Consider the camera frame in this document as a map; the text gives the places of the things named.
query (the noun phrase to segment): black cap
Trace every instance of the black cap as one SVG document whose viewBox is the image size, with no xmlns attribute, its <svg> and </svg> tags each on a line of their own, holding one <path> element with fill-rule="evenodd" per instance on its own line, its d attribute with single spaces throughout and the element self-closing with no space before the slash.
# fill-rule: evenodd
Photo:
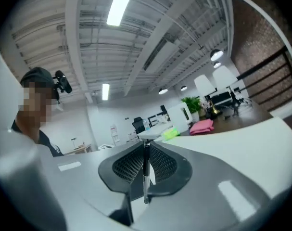
<svg viewBox="0 0 292 231">
<path fill-rule="evenodd" d="M 51 76 L 51 73 L 48 70 L 42 67 L 34 67 L 33 69 L 29 70 L 22 77 L 20 84 L 24 86 L 25 83 L 29 82 L 36 82 L 38 84 L 41 83 L 42 87 L 53 88 L 55 90 L 55 98 L 59 100 L 59 94 L 55 86 L 53 77 Z"/>
</svg>

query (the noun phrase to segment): ceiling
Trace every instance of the ceiling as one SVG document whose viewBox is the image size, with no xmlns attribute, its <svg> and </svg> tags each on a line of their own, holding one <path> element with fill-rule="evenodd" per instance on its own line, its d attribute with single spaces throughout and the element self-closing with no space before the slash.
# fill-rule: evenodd
<svg viewBox="0 0 292 231">
<path fill-rule="evenodd" d="M 73 91 L 61 94 L 63 103 L 100 100 L 102 83 L 118 97 L 170 88 L 213 68 L 211 50 L 231 50 L 230 15 L 221 0 L 130 0 L 121 25 L 109 26 L 112 1 L 21 0 L 8 20 L 28 69 L 62 70 L 68 78 Z M 144 66 L 162 39 L 178 48 L 149 73 Z"/>
</svg>

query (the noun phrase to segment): potted plant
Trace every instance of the potted plant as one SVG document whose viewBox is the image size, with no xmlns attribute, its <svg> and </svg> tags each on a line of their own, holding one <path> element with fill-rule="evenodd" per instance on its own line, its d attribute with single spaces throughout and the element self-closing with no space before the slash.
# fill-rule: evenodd
<svg viewBox="0 0 292 231">
<path fill-rule="evenodd" d="M 199 114 L 198 112 L 201 110 L 200 99 L 196 97 L 187 97 L 181 99 L 182 102 L 186 103 L 189 111 L 193 117 L 193 122 L 196 123 L 199 121 Z"/>
</svg>

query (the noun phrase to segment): pink towel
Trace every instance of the pink towel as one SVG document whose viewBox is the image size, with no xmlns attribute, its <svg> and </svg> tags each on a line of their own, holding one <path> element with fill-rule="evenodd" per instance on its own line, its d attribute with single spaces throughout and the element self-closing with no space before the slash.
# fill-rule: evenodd
<svg viewBox="0 0 292 231">
<path fill-rule="evenodd" d="M 210 119 L 199 121 L 190 128 L 190 135 L 197 133 L 210 132 L 214 129 L 213 121 Z"/>
</svg>

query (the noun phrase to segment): brick wall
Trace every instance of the brick wall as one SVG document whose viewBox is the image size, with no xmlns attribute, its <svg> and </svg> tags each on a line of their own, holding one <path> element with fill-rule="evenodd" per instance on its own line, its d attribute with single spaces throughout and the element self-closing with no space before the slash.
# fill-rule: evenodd
<svg viewBox="0 0 292 231">
<path fill-rule="evenodd" d="M 287 21 L 282 16 L 278 7 L 272 0 L 252 0 L 263 8 L 279 25 L 281 30 L 288 38 L 292 45 L 292 31 L 290 30 Z M 235 63 L 240 74 L 262 62 L 270 55 L 278 51 L 284 46 L 284 43 L 276 33 L 275 29 L 269 22 L 253 7 L 242 0 L 232 0 L 234 10 L 234 41 L 232 47 L 231 58 Z M 274 69 L 285 63 L 281 56 L 269 63 L 267 66 L 258 70 L 254 74 L 248 76 L 243 81 L 246 85 L 267 75 Z M 289 74 L 287 67 L 282 68 L 271 77 L 259 82 L 258 84 L 248 88 L 249 95 L 252 95 L 263 88 L 275 83 L 282 77 Z M 275 85 L 273 88 L 253 97 L 257 103 L 279 93 L 283 89 L 292 84 L 292 78 L 288 77 L 284 81 Z M 271 109 L 276 105 L 290 99 L 292 97 L 292 88 L 283 92 L 278 97 L 268 101 L 261 106 L 265 109 Z"/>
</svg>

